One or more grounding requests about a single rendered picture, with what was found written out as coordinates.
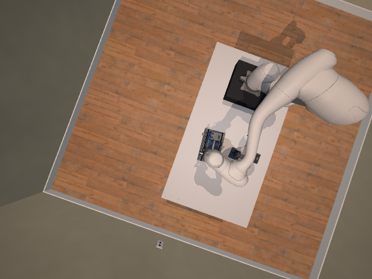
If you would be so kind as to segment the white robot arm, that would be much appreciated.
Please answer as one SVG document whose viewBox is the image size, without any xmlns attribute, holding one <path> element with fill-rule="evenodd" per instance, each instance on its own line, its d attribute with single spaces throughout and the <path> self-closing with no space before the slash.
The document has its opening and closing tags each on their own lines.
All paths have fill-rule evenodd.
<svg viewBox="0 0 372 279">
<path fill-rule="evenodd" d="M 247 169 L 254 162 L 261 130 L 266 119 L 282 107 L 295 104 L 328 123 L 347 126 L 362 120 L 369 111 L 364 93 L 339 75 L 334 53 L 318 49 L 291 66 L 282 76 L 277 64 L 267 62 L 246 76 L 241 76 L 240 90 L 260 96 L 266 94 L 254 111 L 248 128 L 246 153 L 240 160 L 228 160 L 215 149 L 204 152 L 204 161 L 229 183 L 243 187 L 248 182 Z"/>
</svg>

